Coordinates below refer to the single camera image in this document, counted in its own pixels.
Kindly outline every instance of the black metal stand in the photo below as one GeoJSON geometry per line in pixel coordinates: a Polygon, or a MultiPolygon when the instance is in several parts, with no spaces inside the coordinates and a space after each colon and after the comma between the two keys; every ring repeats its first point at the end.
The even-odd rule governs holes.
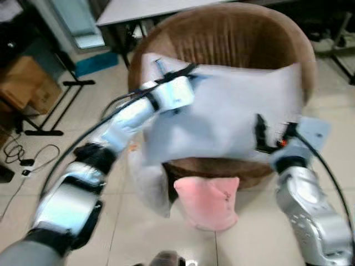
{"type": "Polygon", "coordinates": [[[60,130],[56,130],[56,127],[64,117],[64,115],[67,113],[69,110],[70,106],[74,102],[74,100],[78,97],[79,93],[81,92],[82,88],[85,85],[94,85],[95,81],[94,80],[78,80],[77,77],[69,71],[71,76],[73,77],[74,81],[64,81],[63,85],[67,86],[68,88],[64,92],[64,94],[60,97],[59,101],[56,103],[56,105],[51,109],[47,117],[43,120],[43,122],[40,125],[35,124],[31,119],[27,116],[22,114],[17,108],[15,108],[12,104],[10,104],[7,100],[4,98],[0,98],[7,106],[9,106],[13,111],[15,111],[18,115],[18,118],[21,120],[21,125],[17,126],[17,132],[22,132],[22,121],[26,121],[27,123],[30,124],[35,130],[26,130],[24,133],[28,136],[63,136],[64,132],[60,130]],[[78,90],[75,92],[74,96],[71,98],[69,103],[66,105],[64,108],[63,112],[60,114],[59,118],[55,121],[54,125],[50,130],[44,130],[44,126],[47,124],[48,120],[50,117],[54,114],[58,106],[62,103],[62,101],[65,99],[65,97],[68,95],[72,87],[74,86],[79,86],[78,90]]]}
{"type": "Polygon", "coordinates": [[[126,45],[123,44],[120,35],[118,34],[118,32],[115,29],[115,25],[110,25],[108,26],[108,30],[112,36],[112,38],[115,41],[115,44],[117,45],[118,48],[118,52],[122,55],[123,61],[127,67],[127,69],[129,69],[130,63],[127,57],[128,51],[126,48],[126,45]]]}
{"type": "Polygon", "coordinates": [[[351,73],[344,65],[343,63],[339,60],[339,58],[335,55],[336,53],[336,47],[343,36],[343,31],[347,28],[350,19],[352,18],[353,14],[351,12],[346,12],[344,16],[343,23],[338,31],[337,36],[334,39],[334,44],[331,50],[331,59],[334,61],[334,63],[337,64],[337,66],[341,69],[341,71],[344,72],[345,75],[349,78],[349,84],[350,85],[355,85],[355,73],[351,73]]]}
{"type": "Polygon", "coordinates": [[[35,130],[26,130],[24,132],[26,135],[28,135],[28,136],[62,136],[62,135],[64,135],[64,133],[62,131],[56,130],[55,128],[58,126],[58,124],[60,123],[60,121],[62,120],[64,115],[67,113],[67,111],[69,110],[69,108],[72,105],[72,103],[78,97],[78,95],[81,92],[82,88],[85,85],[94,85],[95,84],[94,80],[78,80],[77,77],[71,71],[69,71],[69,72],[72,75],[74,81],[64,81],[63,82],[63,85],[67,86],[68,88],[66,89],[66,91],[64,92],[62,97],[60,97],[59,101],[56,103],[56,105],[52,108],[52,110],[49,112],[47,117],[44,119],[44,121],[39,126],[33,126],[34,123],[32,121],[31,121],[31,123],[29,123],[30,125],[32,125],[35,128],[35,130]],[[48,130],[48,131],[43,130],[43,127],[45,126],[47,121],[50,119],[50,117],[53,115],[53,113],[55,112],[57,107],[61,104],[61,102],[66,97],[68,92],[74,86],[79,86],[77,92],[71,98],[70,102],[66,105],[66,107],[63,110],[63,112],[60,114],[59,118],[55,121],[55,123],[52,126],[52,128],[50,130],[48,130]]]}

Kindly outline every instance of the blue mat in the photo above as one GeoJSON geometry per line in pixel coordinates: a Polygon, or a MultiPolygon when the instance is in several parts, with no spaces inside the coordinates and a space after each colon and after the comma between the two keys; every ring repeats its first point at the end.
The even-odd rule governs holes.
{"type": "Polygon", "coordinates": [[[118,56],[108,52],[94,57],[78,61],[75,67],[75,76],[80,77],[96,71],[113,67],[118,64],[118,56]]]}

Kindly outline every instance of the cardboard box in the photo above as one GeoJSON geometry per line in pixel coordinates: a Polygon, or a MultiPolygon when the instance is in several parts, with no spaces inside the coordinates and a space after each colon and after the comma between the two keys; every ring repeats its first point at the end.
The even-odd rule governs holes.
{"type": "Polygon", "coordinates": [[[47,75],[33,93],[28,105],[38,111],[39,114],[46,114],[53,107],[61,93],[62,90],[57,83],[47,75]]]}
{"type": "Polygon", "coordinates": [[[32,57],[20,57],[1,73],[1,97],[18,110],[22,110],[46,77],[47,73],[32,57]]]}
{"type": "Polygon", "coordinates": [[[8,140],[14,127],[15,114],[4,113],[0,111],[0,148],[8,140]]]}

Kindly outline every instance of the electrical cable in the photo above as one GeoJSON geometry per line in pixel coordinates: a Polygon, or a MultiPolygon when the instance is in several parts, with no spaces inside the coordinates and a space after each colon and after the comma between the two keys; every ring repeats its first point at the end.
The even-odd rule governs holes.
{"type": "Polygon", "coordinates": [[[330,169],[330,167],[327,165],[327,163],[325,162],[325,160],[323,159],[323,157],[317,152],[317,150],[315,148],[313,148],[313,146],[298,132],[296,132],[295,136],[302,141],[303,144],[305,144],[307,146],[307,148],[313,153],[314,156],[316,156],[318,158],[318,160],[321,162],[321,164],[323,165],[323,167],[326,169],[326,171],[328,172],[337,192],[338,195],[340,197],[340,200],[342,202],[345,214],[346,214],[346,218],[347,218],[347,223],[348,226],[351,230],[351,241],[352,241],[352,248],[353,248],[353,260],[355,259],[355,237],[354,237],[354,228],[353,228],[353,224],[351,221],[351,216],[350,216],[350,211],[348,208],[348,204],[345,200],[345,197],[341,191],[341,188],[332,172],[332,170],[330,169]]]}
{"type": "Polygon", "coordinates": [[[50,164],[51,162],[53,162],[56,158],[59,157],[60,155],[60,148],[57,145],[54,144],[47,144],[44,147],[42,147],[39,151],[37,151],[36,155],[34,156],[33,160],[34,162],[36,162],[36,159],[38,158],[38,156],[40,155],[40,153],[42,151],[44,151],[46,148],[48,147],[54,147],[57,151],[57,154],[50,160],[48,160],[47,162],[41,164],[40,166],[37,166],[35,169],[31,170],[32,173],[38,173],[40,170],[42,170],[44,167],[46,167],[48,164],[50,164]]]}
{"type": "MultiPolygon", "coordinates": [[[[10,164],[10,163],[14,163],[16,161],[19,161],[20,163],[22,161],[24,161],[24,155],[26,153],[25,149],[23,148],[23,145],[21,145],[18,142],[18,139],[21,137],[21,134],[19,134],[17,137],[13,137],[10,133],[8,133],[5,129],[0,127],[0,130],[2,130],[6,135],[8,135],[12,140],[5,145],[5,147],[3,148],[3,152],[6,156],[5,159],[5,163],[10,164]]],[[[50,164],[51,162],[53,162],[56,158],[59,157],[60,155],[60,148],[54,144],[47,144],[45,146],[43,146],[39,151],[37,151],[37,153],[34,155],[33,157],[33,161],[34,163],[36,163],[36,160],[38,158],[38,156],[48,147],[54,147],[57,151],[57,154],[51,158],[50,160],[48,160],[47,162],[41,164],[40,166],[36,167],[35,169],[31,170],[31,172],[33,173],[38,173],[39,171],[41,171],[42,169],[44,169],[48,164],[50,164]]],[[[11,204],[11,202],[13,201],[13,199],[15,198],[15,196],[18,194],[18,192],[21,190],[24,182],[25,182],[25,178],[21,181],[21,184],[18,186],[17,190],[15,191],[15,193],[11,196],[9,202],[7,203],[2,215],[0,216],[0,223],[2,222],[4,216],[6,215],[6,212],[11,204]]]]}
{"type": "Polygon", "coordinates": [[[122,96],[119,96],[119,97],[113,99],[113,100],[105,107],[105,109],[101,112],[100,120],[103,120],[103,119],[105,118],[107,111],[108,111],[108,110],[110,109],[110,107],[113,106],[115,103],[117,103],[117,102],[120,101],[120,100],[126,99],[126,98],[128,98],[128,97],[134,96],[134,95],[136,95],[136,94],[138,94],[138,93],[137,93],[136,91],[134,91],[134,92],[127,93],[127,94],[125,94],[125,95],[122,95],[122,96]]]}
{"type": "Polygon", "coordinates": [[[17,196],[18,192],[21,190],[21,188],[22,188],[24,182],[25,182],[25,179],[22,179],[21,184],[18,186],[18,188],[17,188],[17,190],[15,191],[15,193],[11,196],[11,198],[10,198],[9,202],[7,203],[7,205],[6,205],[6,207],[5,207],[5,209],[4,209],[3,213],[2,213],[2,215],[0,216],[0,223],[2,222],[3,218],[5,217],[5,214],[6,214],[6,212],[7,212],[7,209],[9,208],[9,206],[10,206],[12,200],[17,196]]]}
{"type": "Polygon", "coordinates": [[[11,134],[9,134],[8,132],[4,131],[10,138],[11,141],[9,141],[8,144],[5,145],[5,147],[3,148],[3,152],[5,154],[5,163],[9,164],[9,163],[13,163],[13,162],[21,162],[23,160],[23,157],[25,155],[25,150],[23,148],[23,146],[21,144],[18,143],[18,139],[21,137],[21,134],[18,134],[17,137],[13,137],[11,134]]]}
{"type": "Polygon", "coordinates": [[[54,174],[54,171],[58,168],[58,166],[62,163],[62,161],[75,149],[75,147],[84,140],[84,138],[86,138],[89,134],[91,134],[92,132],[94,132],[96,129],[98,129],[99,127],[101,127],[102,125],[106,124],[108,121],[110,121],[116,114],[118,114],[119,112],[121,112],[124,108],[126,108],[127,106],[131,105],[132,103],[138,101],[139,99],[142,99],[143,97],[145,97],[148,93],[152,92],[155,88],[157,88],[160,84],[155,85],[152,88],[143,90],[141,93],[139,93],[135,98],[127,101],[125,104],[121,105],[120,107],[118,107],[114,112],[112,112],[110,115],[108,115],[107,117],[105,117],[103,120],[101,120],[100,122],[98,122],[96,125],[92,126],[91,128],[89,128],[86,132],[84,132],[82,135],[80,135],[61,155],[61,157],[55,162],[54,166],[52,167],[51,171],[49,172],[47,178],[44,180],[42,189],[40,191],[39,194],[39,200],[41,200],[44,196],[44,194],[46,193],[46,188],[47,188],[47,184],[51,178],[51,176],[54,174]]]}

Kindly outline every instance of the table leg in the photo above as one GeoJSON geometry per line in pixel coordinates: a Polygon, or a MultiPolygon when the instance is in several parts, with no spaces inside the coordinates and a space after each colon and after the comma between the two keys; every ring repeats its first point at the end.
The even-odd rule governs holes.
{"type": "Polygon", "coordinates": [[[145,38],[146,35],[145,35],[145,33],[144,33],[144,28],[143,28],[142,21],[140,21],[138,24],[139,24],[140,31],[142,32],[142,37],[145,38]]]}
{"type": "Polygon", "coordinates": [[[353,14],[351,12],[346,12],[345,13],[345,17],[343,20],[343,23],[338,31],[337,36],[334,39],[334,43],[332,46],[332,50],[331,50],[331,58],[333,59],[333,61],[339,66],[339,68],[344,72],[344,74],[346,74],[348,76],[348,78],[350,79],[349,84],[350,85],[355,85],[355,73],[351,73],[344,65],[343,63],[339,60],[339,58],[335,55],[336,53],[336,48],[337,45],[341,39],[341,37],[343,36],[343,32],[344,30],[347,28],[350,19],[352,18],[353,14]]]}
{"type": "Polygon", "coordinates": [[[123,45],[121,37],[119,36],[118,32],[115,29],[115,25],[108,26],[108,29],[109,29],[109,32],[110,32],[112,38],[115,41],[115,45],[117,45],[117,47],[118,47],[119,53],[122,55],[123,61],[124,61],[125,65],[126,65],[126,67],[128,69],[129,66],[130,66],[130,63],[129,63],[129,60],[128,60],[128,57],[127,57],[127,53],[128,52],[127,52],[126,47],[123,45]]]}

